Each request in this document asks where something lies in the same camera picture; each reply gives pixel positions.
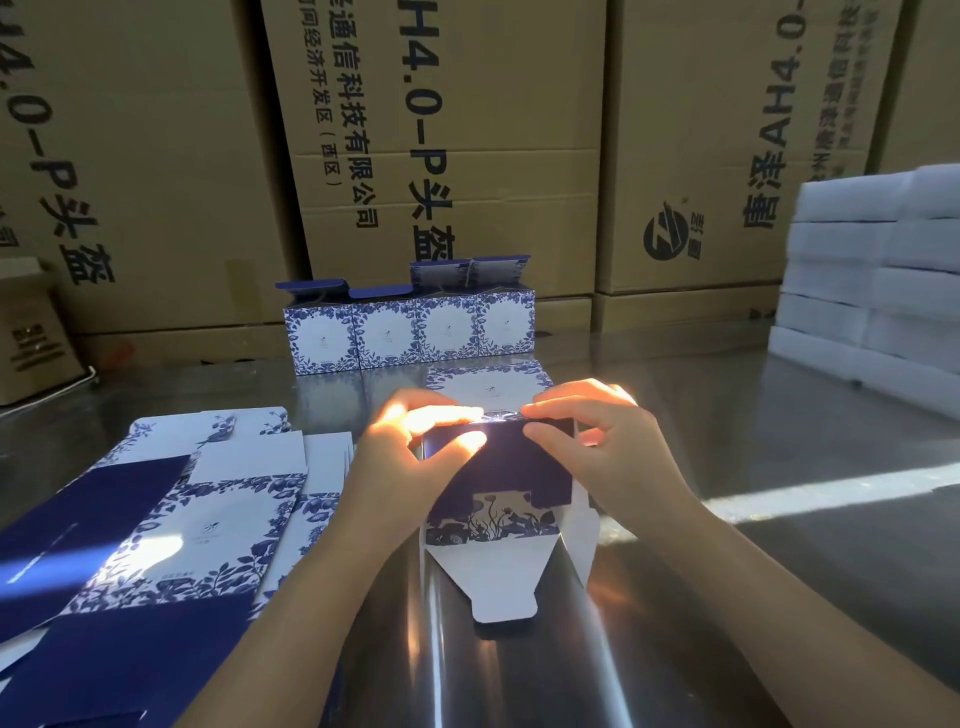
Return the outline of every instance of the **white cable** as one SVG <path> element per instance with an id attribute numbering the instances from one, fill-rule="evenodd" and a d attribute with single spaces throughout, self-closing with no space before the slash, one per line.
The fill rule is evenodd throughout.
<path id="1" fill-rule="evenodd" d="M 30 407 L 36 407 L 38 404 L 41 404 L 48 400 L 52 400 L 54 397 L 59 397 L 60 395 L 66 394 L 70 390 L 76 389 L 81 384 L 86 384 L 87 382 L 97 378 L 97 370 L 95 370 L 93 367 L 87 367 L 86 370 L 89 372 L 89 374 L 87 374 L 87 376 L 85 376 L 84 378 L 77 379 L 77 381 L 74 381 L 74 382 L 70 382 L 65 387 L 61 387 L 60 389 L 54 392 L 51 392 L 49 395 L 45 395 L 44 397 L 41 397 L 39 400 L 26 401 L 23 404 L 19 405 L 18 407 L 12 407 L 11 409 L 0 409 L 0 418 L 9 417 L 10 415 L 15 415 L 17 412 L 21 412 L 22 410 L 29 409 Z"/>

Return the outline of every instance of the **blue and white box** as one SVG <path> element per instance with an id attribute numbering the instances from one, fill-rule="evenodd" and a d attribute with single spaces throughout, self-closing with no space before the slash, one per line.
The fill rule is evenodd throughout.
<path id="1" fill-rule="evenodd" d="M 361 369 L 417 364 L 417 301 L 410 283 L 351 288 L 353 334 Z"/>
<path id="2" fill-rule="evenodd" d="M 278 283 L 294 296 L 283 309 L 297 376 L 359 368 L 353 305 L 342 279 Z"/>
<path id="3" fill-rule="evenodd" d="M 529 255 L 410 264 L 420 293 L 423 361 L 531 352 L 534 291 L 520 283 Z"/>
<path id="4" fill-rule="evenodd" d="M 531 352 L 529 255 L 410 264 L 410 282 L 349 288 L 342 279 L 278 283 L 298 376 Z"/>

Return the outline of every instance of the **stainless steel table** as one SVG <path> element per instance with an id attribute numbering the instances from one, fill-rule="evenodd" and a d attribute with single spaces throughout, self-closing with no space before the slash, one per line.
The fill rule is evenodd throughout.
<path id="1" fill-rule="evenodd" d="M 768 358 L 766 334 L 756 322 L 553 336 L 538 340 L 536 357 L 556 381 L 597 376 L 633 391 L 702 498 L 732 497 L 751 539 L 960 689 L 960 489 L 856 503 L 858 488 L 879 488 L 885 473 L 939 468 L 935 485 L 960 482 L 949 467 L 960 463 L 960 425 Z M 307 433 L 358 435 L 373 407 L 421 383 L 426 368 L 297 379 L 289 361 L 269 360 L 109 374 L 0 419 L 0 523 L 81 473 L 137 417 L 283 405 Z M 802 487 L 810 484 L 819 485 Z M 824 489 L 834 501 L 840 494 L 840 507 L 823 508 Z M 852 504 L 842 505 L 845 493 Z M 766 511 L 751 513 L 763 494 L 756 503 Z M 609 518 L 587 589 L 558 547 L 537 599 L 534 619 L 481 627 L 411 540 L 377 577 L 348 638 L 338 723 L 786 724 L 685 584 Z"/>

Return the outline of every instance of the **cardboard box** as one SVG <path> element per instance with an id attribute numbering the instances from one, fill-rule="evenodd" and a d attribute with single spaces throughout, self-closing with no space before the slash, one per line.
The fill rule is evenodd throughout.
<path id="1" fill-rule="evenodd" d="M 960 161 L 960 5 L 906 0 L 877 120 L 871 172 Z"/>
<path id="2" fill-rule="evenodd" d="M 84 374 L 36 258 L 0 260 L 0 405 Z"/>
<path id="3" fill-rule="evenodd" d="M 598 290 L 779 279 L 801 183 L 864 170 L 899 9 L 612 0 Z"/>
<path id="4" fill-rule="evenodd" d="M 611 333 L 701 321 L 771 319 L 780 288 L 754 285 L 593 298 L 593 330 Z"/>
<path id="5" fill-rule="evenodd" d="M 290 355 L 283 324 L 187 328 L 75 336 L 83 361 L 98 370 L 168 364 L 214 364 Z"/>
<path id="6" fill-rule="evenodd" d="M 593 290 L 603 2 L 262 6 L 316 278 L 521 252 Z"/>
<path id="7" fill-rule="evenodd" d="M 4 52 L 0 255 L 54 270 L 71 332 L 281 320 L 274 283 L 303 271 L 249 11 L 240 0 L 0 8 L 23 31 L 4 42 L 24 54 L 14 65 Z"/>
<path id="8" fill-rule="evenodd" d="M 565 299 L 537 299 L 537 335 L 590 331 L 593 299 L 579 296 Z"/>

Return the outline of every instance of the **left hand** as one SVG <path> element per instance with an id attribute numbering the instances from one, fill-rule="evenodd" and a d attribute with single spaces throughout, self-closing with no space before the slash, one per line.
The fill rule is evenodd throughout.
<path id="1" fill-rule="evenodd" d="M 487 436 L 465 432 L 432 457 L 420 461 L 411 443 L 437 425 L 478 419 L 482 407 L 458 406 L 455 400 L 425 389 L 400 389 L 387 400 L 357 444 L 344 492 L 331 523 L 356 529 L 389 555 L 417 529 L 450 479 Z"/>

